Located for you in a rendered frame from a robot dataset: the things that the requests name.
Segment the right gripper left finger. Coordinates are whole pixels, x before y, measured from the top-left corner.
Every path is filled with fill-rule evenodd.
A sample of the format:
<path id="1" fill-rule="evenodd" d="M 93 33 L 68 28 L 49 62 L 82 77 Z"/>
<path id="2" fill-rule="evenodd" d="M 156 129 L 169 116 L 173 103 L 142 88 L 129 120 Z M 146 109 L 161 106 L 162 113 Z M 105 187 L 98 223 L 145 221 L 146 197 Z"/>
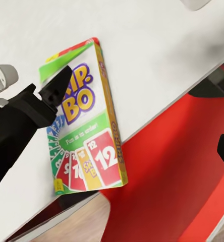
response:
<path id="1" fill-rule="evenodd" d="M 9 134 L 0 137 L 0 182 L 15 157 L 15 153 L 17 153 L 17 146 L 14 136 Z"/>

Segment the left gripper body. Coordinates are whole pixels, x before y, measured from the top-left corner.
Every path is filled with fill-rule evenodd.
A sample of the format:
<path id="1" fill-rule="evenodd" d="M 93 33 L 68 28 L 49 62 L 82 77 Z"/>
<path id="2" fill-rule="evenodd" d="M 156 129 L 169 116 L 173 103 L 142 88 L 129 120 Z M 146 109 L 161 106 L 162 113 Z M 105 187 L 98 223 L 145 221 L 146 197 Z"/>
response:
<path id="1" fill-rule="evenodd" d="M 15 138 L 17 153 L 10 163 L 10 169 L 36 131 L 52 126 L 57 116 L 29 90 L 8 101 L 4 107 L 0 107 L 0 137 L 12 134 Z"/>

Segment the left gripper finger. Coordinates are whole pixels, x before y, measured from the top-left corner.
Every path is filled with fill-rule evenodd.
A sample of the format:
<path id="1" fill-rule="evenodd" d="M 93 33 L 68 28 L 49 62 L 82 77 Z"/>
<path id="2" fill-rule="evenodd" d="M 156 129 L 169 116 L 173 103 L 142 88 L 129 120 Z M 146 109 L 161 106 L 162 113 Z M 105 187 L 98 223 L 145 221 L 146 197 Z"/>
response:
<path id="1" fill-rule="evenodd" d="M 26 90 L 29 90 L 29 91 L 31 91 L 32 93 L 34 93 L 34 91 L 35 91 L 35 89 L 36 89 L 36 86 L 33 84 L 33 83 L 31 83 L 28 87 L 26 87 L 22 92 L 24 92 L 24 91 L 26 91 Z M 21 93 L 22 93 L 21 92 Z"/>
<path id="2" fill-rule="evenodd" d="M 55 114 L 58 112 L 56 106 L 61 105 L 63 102 L 72 74 L 72 68 L 67 65 L 50 83 L 38 92 L 42 97 L 42 102 Z"/>

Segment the board game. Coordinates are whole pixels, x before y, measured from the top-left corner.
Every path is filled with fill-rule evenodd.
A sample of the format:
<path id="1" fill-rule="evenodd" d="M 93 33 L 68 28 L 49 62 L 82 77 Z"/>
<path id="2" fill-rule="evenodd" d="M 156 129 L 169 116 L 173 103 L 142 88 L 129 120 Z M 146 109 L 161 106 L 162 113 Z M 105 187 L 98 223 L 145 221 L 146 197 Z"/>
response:
<path id="1" fill-rule="evenodd" d="M 122 187 L 128 174 L 101 47 L 96 37 L 39 65 L 42 89 L 69 65 L 73 74 L 57 118 L 46 127 L 57 195 Z"/>

